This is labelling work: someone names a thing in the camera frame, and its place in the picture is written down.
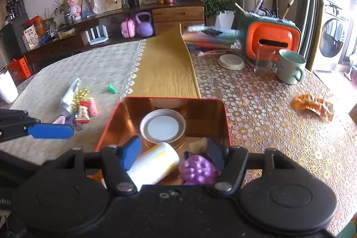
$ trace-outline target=green toy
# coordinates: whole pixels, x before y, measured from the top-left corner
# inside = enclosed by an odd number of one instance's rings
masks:
[[[108,91],[111,92],[111,93],[113,93],[113,94],[116,94],[116,90],[115,90],[115,88],[114,88],[113,85],[110,85],[110,86],[108,87]]]

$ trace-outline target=washing machine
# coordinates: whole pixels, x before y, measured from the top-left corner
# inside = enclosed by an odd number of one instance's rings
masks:
[[[334,71],[349,30],[350,0],[324,0],[322,34],[313,70]]]

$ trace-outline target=orange tissue box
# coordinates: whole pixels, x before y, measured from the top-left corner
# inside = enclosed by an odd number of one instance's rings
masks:
[[[7,67],[14,80],[26,80],[31,76],[31,72],[26,64],[25,58],[18,60],[13,59]]]

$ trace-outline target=white cup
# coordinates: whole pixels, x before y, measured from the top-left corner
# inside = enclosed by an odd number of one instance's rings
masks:
[[[0,96],[6,103],[10,104],[15,101],[19,93],[12,79],[10,72],[0,73]]]

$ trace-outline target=pink toy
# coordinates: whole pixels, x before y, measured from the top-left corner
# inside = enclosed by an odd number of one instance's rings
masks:
[[[94,99],[92,97],[88,98],[90,106],[89,106],[89,113],[90,116],[97,116],[98,115],[98,110],[97,110],[97,105],[94,102]]]
[[[121,33],[124,38],[132,38],[135,36],[135,21],[131,18],[126,18],[121,23]]]
[[[180,169],[179,178],[185,185],[214,185],[218,176],[217,168],[200,155],[190,156]]]
[[[79,0],[65,0],[69,5],[69,13],[75,21],[81,19],[81,7],[78,5]]]

